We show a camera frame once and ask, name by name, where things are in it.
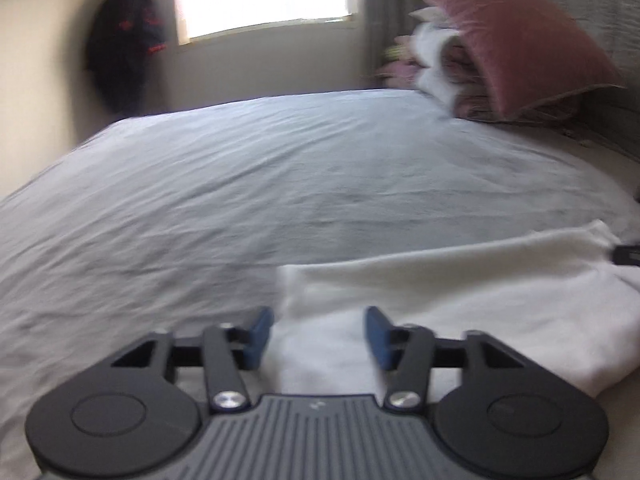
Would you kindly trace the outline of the cream white shirt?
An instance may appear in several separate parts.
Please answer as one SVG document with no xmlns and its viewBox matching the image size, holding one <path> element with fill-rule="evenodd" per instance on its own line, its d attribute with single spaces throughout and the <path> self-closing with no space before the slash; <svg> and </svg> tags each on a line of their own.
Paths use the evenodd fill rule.
<svg viewBox="0 0 640 480">
<path fill-rule="evenodd" d="M 283 392 L 383 392 L 364 312 L 458 339 L 481 330 L 596 396 L 639 365 L 639 272 L 616 236 L 586 226 L 424 252 L 278 271 L 266 359 Z"/>
</svg>

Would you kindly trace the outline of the grey bed sheet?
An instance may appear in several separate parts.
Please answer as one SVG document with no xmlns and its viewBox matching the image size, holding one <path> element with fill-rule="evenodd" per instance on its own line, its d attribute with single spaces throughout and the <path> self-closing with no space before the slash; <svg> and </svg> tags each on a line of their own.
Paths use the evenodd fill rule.
<svg viewBox="0 0 640 480">
<path fill-rule="evenodd" d="M 411 91 L 279 96 L 116 122 L 1 203 L 1 474 L 38 472 L 43 393 L 157 327 L 271 304 L 276 271 L 605 222 L 639 167 L 585 133 L 449 117 Z"/>
</svg>

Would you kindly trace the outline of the pink pillow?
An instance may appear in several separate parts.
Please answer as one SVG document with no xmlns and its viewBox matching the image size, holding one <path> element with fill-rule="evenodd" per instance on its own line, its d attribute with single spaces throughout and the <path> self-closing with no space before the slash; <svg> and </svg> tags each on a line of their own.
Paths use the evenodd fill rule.
<svg viewBox="0 0 640 480">
<path fill-rule="evenodd" d="M 610 57 L 552 0 L 423 0 L 460 32 L 498 116 L 622 88 Z"/>
</svg>

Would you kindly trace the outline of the grey padded headboard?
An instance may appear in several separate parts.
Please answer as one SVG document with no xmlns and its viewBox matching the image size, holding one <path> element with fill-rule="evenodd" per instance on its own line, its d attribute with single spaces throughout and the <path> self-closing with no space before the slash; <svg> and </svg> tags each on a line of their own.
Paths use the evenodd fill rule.
<svg viewBox="0 0 640 480">
<path fill-rule="evenodd" d="M 639 0 L 552 0 L 603 49 L 622 75 L 623 88 L 593 91 L 578 124 L 590 136 L 639 159 Z"/>
</svg>

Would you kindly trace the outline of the folded grey blanket pile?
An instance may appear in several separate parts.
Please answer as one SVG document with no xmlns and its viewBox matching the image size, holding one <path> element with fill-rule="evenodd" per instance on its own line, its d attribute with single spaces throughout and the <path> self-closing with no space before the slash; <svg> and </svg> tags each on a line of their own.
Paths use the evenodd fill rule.
<svg viewBox="0 0 640 480">
<path fill-rule="evenodd" d="M 534 125 L 564 122 L 577 113 L 582 97 L 590 92 L 531 108 L 513 120 L 502 119 L 446 13 L 438 6 L 424 6 L 410 15 L 418 24 L 410 35 L 397 38 L 397 52 L 380 75 L 392 88 L 416 89 L 431 96 L 455 118 Z"/>
</svg>

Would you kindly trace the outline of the dark navy jacket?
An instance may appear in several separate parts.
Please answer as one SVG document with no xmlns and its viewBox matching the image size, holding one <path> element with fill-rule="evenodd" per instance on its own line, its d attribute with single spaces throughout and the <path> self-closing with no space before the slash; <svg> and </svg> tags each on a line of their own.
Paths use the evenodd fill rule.
<svg viewBox="0 0 640 480">
<path fill-rule="evenodd" d="M 98 96 L 121 117 L 142 112 L 148 65 L 166 48 L 153 0 L 103 0 L 85 42 L 84 64 Z"/>
</svg>

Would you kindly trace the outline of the grey curtain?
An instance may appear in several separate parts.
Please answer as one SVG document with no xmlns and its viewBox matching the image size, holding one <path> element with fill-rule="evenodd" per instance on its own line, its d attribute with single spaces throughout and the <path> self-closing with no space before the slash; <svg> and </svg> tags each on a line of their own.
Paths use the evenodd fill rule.
<svg viewBox="0 0 640 480">
<path fill-rule="evenodd" d="M 422 6 L 422 0 L 360 0 L 358 15 L 363 27 L 363 84 L 378 88 L 376 74 L 384 64 L 385 50 L 397 36 L 407 35 L 412 27 L 409 16 Z"/>
</svg>

